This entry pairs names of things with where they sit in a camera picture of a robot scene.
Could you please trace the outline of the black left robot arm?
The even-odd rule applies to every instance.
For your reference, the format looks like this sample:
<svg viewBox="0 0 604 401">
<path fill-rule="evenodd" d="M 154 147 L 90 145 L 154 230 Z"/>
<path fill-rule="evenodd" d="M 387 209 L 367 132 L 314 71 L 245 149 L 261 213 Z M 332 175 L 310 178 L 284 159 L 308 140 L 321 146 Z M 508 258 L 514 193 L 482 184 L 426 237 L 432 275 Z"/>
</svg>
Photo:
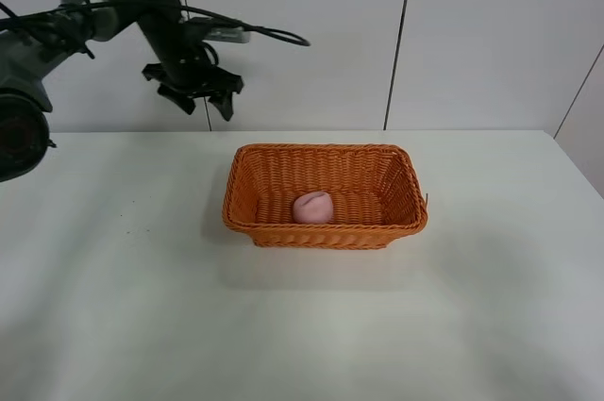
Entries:
<svg viewBox="0 0 604 401">
<path fill-rule="evenodd" d="M 192 114 L 198 98 L 213 104 L 225 120 L 243 80 L 219 67 L 213 42 L 247 43 L 249 32 L 226 17 L 199 12 L 183 17 L 180 0 L 60 0 L 57 8 L 19 16 L 10 8 L 1 26 L 1 178 L 32 171 L 50 139 L 46 116 L 53 109 L 43 80 L 74 54 L 89 55 L 89 41 L 107 42 L 137 25 L 157 62 L 143 77 L 158 93 Z"/>
</svg>

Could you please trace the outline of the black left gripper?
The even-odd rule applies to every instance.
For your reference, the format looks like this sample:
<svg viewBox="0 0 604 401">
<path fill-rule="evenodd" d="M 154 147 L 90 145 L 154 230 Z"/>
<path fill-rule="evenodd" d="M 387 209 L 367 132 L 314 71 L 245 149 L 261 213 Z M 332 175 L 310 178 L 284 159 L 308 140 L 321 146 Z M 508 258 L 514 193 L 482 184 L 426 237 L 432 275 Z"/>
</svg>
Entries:
<svg viewBox="0 0 604 401">
<path fill-rule="evenodd" d="M 220 68 L 217 52 L 205 42 L 210 31 L 221 25 L 212 18 L 182 21 L 160 13 L 144 15 L 142 32 L 159 61 L 146 65 L 143 76 L 161 82 L 158 94 L 187 115 L 193 114 L 195 101 L 184 92 L 209 94 L 208 101 L 229 122 L 233 93 L 242 91 L 243 79 Z"/>
</svg>

